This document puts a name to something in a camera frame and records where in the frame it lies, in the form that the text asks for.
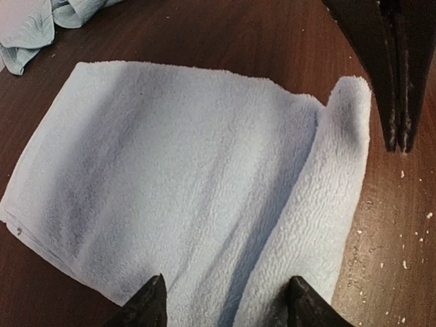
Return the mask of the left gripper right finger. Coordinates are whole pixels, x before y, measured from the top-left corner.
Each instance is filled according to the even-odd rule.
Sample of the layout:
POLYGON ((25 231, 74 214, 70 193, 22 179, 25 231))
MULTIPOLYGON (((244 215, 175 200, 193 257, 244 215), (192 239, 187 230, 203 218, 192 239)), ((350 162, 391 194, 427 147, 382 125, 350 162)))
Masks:
POLYGON ((352 327, 301 276, 286 283, 279 298, 279 307, 272 316, 272 326, 352 327))

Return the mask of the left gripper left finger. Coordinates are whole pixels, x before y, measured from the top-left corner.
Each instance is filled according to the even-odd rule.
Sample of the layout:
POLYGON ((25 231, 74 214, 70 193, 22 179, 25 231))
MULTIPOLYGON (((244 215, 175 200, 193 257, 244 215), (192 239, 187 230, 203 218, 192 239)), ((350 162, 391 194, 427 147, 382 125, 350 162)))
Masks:
POLYGON ((164 277, 152 276, 103 327, 166 327, 166 304, 164 277))

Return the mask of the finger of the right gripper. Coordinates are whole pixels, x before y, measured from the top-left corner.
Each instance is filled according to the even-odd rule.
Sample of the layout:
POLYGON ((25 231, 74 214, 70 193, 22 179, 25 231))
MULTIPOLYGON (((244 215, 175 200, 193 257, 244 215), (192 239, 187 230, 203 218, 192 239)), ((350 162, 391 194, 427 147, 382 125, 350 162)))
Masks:
POLYGON ((386 150, 396 150, 395 50, 376 1, 324 1, 369 76, 386 150))
POLYGON ((386 148, 410 152, 418 133, 426 81, 435 51, 434 1, 381 1, 392 54, 394 109, 386 148))

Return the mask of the light blue towel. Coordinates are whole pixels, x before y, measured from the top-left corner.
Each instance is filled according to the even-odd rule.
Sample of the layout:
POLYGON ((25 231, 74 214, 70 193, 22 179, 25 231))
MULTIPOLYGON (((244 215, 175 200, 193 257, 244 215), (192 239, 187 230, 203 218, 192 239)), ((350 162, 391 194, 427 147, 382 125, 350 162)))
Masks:
POLYGON ((78 63, 20 156, 1 220, 122 305, 153 275, 171 326, 283 324, 294 275, 331 301, 369 152, 371 90, 328 103, 228 71, 78 63))
POLYGON ((43 1, 12 31, 1 37, 1 59, 9 73, 21 76, 38 52, 51 45, 55 27, 79 29, 100 10, 118 1, 43 1))

